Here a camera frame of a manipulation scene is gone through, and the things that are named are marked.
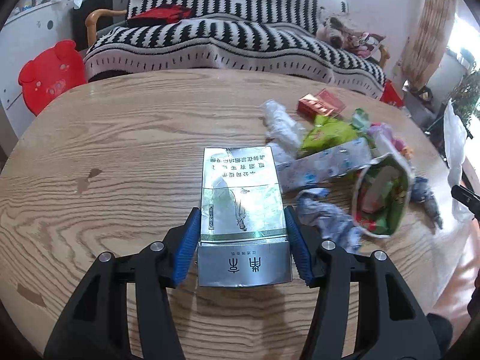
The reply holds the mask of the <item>blue white wrapper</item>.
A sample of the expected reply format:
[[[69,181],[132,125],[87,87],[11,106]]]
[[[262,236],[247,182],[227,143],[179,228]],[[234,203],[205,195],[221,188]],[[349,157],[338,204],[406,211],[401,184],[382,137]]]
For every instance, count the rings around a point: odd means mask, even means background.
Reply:
[[[302,224],[317,228],[323,239],[332,240],[346,252],[356,254],[363,232],[342,208],[323,202],[328,194],[326,188],[300,191],[296,197],[298,219]]]

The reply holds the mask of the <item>silver green cigarette carton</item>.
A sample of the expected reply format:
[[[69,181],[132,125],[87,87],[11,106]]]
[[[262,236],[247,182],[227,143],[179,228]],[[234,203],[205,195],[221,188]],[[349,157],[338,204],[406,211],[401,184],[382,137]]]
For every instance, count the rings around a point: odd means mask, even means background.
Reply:
[[[250,288],[292,280],[281,189],[268,146],[203,152],[199,286]]]

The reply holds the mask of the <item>open green snack bag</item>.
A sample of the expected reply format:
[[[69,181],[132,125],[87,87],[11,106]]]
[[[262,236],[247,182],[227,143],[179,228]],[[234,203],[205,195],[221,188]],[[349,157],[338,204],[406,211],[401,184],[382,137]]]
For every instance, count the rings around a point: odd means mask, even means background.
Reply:
[[[410,203],[413,173],[398,153],[373,158],[361,169],[352,196],[352,217],[371,238],[391,237]]]

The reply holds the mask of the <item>potted green plant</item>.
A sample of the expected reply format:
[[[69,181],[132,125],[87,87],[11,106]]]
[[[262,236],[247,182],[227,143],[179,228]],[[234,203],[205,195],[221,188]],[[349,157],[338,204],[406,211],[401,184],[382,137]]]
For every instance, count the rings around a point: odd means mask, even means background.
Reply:
[[[480,72],[472,72],[466,76],[451,94],[453,110],[468,128],[473,116],[479,118]]]

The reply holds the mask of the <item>purple pink toy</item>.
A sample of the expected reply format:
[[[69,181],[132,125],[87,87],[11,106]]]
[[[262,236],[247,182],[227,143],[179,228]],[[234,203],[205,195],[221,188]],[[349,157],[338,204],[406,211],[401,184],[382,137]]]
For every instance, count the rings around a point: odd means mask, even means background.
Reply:
[[[394,135],[391,125],[386,123],[373,123],[367,132],[371,137],[374,137],[376,134],[383,135],[404,158],[407,160],[412,159],[413,150],[407,146],[403,139]]]

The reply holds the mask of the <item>patterned curtain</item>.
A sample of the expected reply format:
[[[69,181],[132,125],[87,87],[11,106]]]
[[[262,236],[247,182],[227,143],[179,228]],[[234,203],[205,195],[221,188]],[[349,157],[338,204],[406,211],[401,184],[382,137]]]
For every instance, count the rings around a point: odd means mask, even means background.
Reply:
[[[456,0],[424,0],[416,32],[408,39],[400,70],[413,89],[423,88],[447,49]]]

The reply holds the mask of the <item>light green snack bag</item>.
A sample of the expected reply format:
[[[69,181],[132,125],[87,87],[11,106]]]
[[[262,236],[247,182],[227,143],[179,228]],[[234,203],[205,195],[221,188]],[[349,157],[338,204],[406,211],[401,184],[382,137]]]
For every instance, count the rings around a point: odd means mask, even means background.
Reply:
[[[298,156],[313,155],[357,138],[358,133],[349,123],[335,117],[317,115],[312,130],[298,150]]]

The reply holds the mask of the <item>red cigarette pack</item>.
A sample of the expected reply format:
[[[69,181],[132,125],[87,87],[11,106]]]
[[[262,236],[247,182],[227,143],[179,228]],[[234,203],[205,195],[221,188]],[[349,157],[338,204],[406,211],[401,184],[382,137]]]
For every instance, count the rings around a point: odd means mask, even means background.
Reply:
[[[298,100],[297,113],[307,119],[320,116],[337,116],[344,109],[345,104],[328,89],[324,88],[319,93],[306,94]]]

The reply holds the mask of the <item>blue white tissue pack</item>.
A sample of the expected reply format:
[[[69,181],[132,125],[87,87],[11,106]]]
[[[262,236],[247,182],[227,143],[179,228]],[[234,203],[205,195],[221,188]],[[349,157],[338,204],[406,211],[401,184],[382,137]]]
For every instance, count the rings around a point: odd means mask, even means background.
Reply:
[[[366,167],[372,160],[364,137],[336,145],[321,152],[277,165],[281,191],[289,193],[314,187]]]

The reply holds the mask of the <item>crumpled clear plastic wrap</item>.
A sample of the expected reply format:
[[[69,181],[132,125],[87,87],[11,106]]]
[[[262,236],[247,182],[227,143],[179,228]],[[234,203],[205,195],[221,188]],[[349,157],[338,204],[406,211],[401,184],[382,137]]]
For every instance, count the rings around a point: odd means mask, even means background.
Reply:
[[[285,150],[296,152],[303,143],[306,130],[287,113],[280,103],[267,100],[262,106],[266,140],[274,141]]]

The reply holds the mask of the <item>plush toy on sofa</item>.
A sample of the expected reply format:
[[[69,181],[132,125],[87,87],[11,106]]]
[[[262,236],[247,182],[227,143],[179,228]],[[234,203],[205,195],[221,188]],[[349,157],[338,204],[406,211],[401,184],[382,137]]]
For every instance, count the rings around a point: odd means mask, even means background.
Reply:
[[[336,49],[346,50],[357,57],[367,59],[380,48],[386,37],[358,30],[348,16],[333,15],[321,22],[316,31],[316,38]]]

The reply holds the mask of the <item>red pig-shaped stool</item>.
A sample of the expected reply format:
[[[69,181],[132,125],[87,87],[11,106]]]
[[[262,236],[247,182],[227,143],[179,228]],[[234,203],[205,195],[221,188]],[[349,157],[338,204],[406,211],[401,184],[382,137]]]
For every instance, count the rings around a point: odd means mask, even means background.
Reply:
[[[59,41],[41,52],[18,76],[24,103],[35,116],[61,94],[86,83],[83,59],[72,40]]]

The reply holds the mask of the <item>black white striped sofa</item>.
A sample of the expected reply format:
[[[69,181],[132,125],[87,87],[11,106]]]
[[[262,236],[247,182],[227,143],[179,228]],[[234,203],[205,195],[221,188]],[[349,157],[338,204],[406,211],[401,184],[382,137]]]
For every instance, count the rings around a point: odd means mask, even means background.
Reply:
[[[380,98],[386,75],[376,63],[316,38],[326,13],[345,0],[128,0],[126,19],[175,4],[192,16],[175,24],[116,27],[84,58],[88,81],[138,72],[219,68],[303,77]]]

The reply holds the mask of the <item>white cabinet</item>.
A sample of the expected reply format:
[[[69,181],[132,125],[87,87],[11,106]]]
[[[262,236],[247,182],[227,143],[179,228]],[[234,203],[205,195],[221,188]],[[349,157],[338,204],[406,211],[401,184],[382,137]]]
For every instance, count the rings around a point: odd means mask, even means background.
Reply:
[[[1,105],[18,138],[36,117],[24,103],[20,70],[57,42],[73,41],[73,8],[74,0],[43,3],[8,19],[1,29]]]

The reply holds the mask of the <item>red cloth on sofa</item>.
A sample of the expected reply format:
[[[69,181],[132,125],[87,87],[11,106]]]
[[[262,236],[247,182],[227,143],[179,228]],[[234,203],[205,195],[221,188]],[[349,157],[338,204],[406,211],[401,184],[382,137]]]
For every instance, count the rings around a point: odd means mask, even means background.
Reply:
[[[175,24],[180,20],[191,18],[192,9],[175,4],[162,4],[146,12],[136,14],[127,20],[128,27]]]

